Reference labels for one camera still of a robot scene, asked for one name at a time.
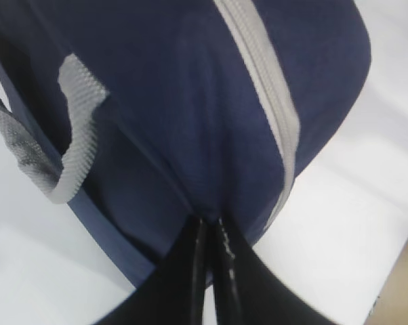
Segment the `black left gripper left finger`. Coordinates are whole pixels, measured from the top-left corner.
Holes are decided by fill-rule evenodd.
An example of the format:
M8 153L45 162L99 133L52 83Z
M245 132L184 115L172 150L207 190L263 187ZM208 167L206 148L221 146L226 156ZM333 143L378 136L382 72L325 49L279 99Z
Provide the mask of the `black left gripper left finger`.
M187 219L156 270L99 325L201 324L206 286L207 224Z

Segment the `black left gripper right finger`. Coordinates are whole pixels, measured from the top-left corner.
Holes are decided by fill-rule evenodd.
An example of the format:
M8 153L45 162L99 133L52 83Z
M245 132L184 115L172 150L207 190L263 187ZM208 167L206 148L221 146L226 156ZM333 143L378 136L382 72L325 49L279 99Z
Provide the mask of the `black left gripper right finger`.
M210 257L218 324L327 324L255 254L236 224L210 228Z

